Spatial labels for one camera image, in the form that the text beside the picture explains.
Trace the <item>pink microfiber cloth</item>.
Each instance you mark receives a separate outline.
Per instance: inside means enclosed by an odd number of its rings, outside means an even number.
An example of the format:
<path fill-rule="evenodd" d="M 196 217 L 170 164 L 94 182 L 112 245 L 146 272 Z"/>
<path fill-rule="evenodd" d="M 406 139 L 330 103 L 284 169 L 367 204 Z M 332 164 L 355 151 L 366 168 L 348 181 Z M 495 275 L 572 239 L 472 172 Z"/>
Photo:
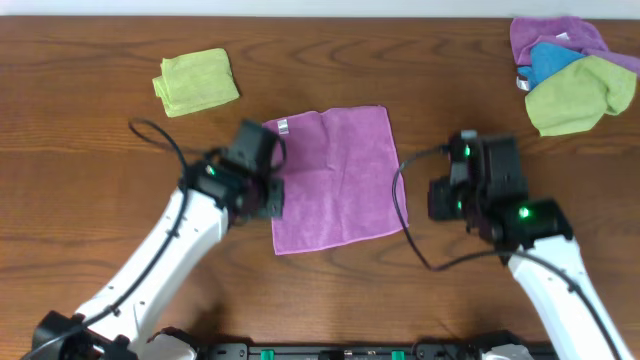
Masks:
<path fill-rule="evenodd" d="M 406 196 L 388 112 L 380 105 L 308 111 L 265 123 L 285 142 L 274 251 L 325 250 L 401 231 Z"/>

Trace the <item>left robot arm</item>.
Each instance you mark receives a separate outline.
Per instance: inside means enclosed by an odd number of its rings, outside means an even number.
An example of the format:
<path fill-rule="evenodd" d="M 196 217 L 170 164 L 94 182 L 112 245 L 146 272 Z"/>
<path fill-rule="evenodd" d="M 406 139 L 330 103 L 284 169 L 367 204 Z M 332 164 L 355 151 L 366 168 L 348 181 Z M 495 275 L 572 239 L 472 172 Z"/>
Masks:
<path fill-rule="evenodd" d="M 29 359 L 143 359 L 160 350 L 154 327 L 193 268 L 236 218 L 278 217 L 283 182 L 270 161 L 200 160 L 182 177 L 151 232 L 71 317 L 49 312 Z"/>

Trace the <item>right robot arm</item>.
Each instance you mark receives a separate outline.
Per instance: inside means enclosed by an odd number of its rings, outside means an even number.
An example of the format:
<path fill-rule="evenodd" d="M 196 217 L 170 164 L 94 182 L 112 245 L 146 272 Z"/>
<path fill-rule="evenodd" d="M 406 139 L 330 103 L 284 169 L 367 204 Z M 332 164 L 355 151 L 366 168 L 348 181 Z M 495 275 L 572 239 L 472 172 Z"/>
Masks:
<path fill-rule="evenodd" d="M 517 142 L 462 131 L 444 145 L 449 173 L 430 184 L 434 221 L 462 220 L 490 245 L 533 304 L 561 359 L 629 359 L 559 204 L 533 199 Z"/>

